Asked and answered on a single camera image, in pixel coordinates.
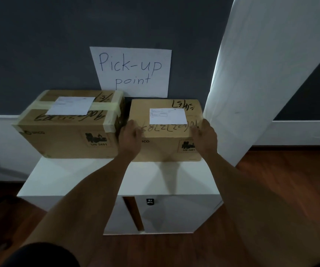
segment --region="cabinet top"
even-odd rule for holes
[[[41,157],[18,196],[64,196],[111,160]],[[196,194],[219,194],[204,160],[131,162],[118,192],[118,196]]]

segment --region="brown cardboard box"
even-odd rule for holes
[[[187,125],[150,125],[151,108],[184,108]],[[129,120],[135,120],[143,129],[141,151],[133,161],[199,161],[200,154],[190,137],[191,124],[202,122],[198,100],[133,99]]]
[[[95,97],[87,115],[46,115],[59,96]],[[124,108],[122,91],[47,90],[19,116],[16,130],[48,158],[112,158]]]

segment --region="white paper sign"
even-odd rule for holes
[[[89,48],[102,90],[122,90],[128,97],[167,97],[171,50]]]
[[[151,125],[186,125],[186,114],[183,108],[151,108]]]
[[[59,96],[46,115],[87,115],[95,98]]]

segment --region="forearm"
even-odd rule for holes
[[[305,217],[220,155],[206,162],[244,244],[262,265],[306,267],[320,262],[320,237]]]
[[[103,235],[130,161],[126,154],[119,154],[84,178],[46,214],[25,243],[55,243],[76,253],[81,266],[87,264]],[[85,241],[77,243],[80,236]]]

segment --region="person's left hand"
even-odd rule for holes
[[[118,153],[133,160],[141,149],[141,133],[141,127],[134,120],[129,120],[120,130]]]

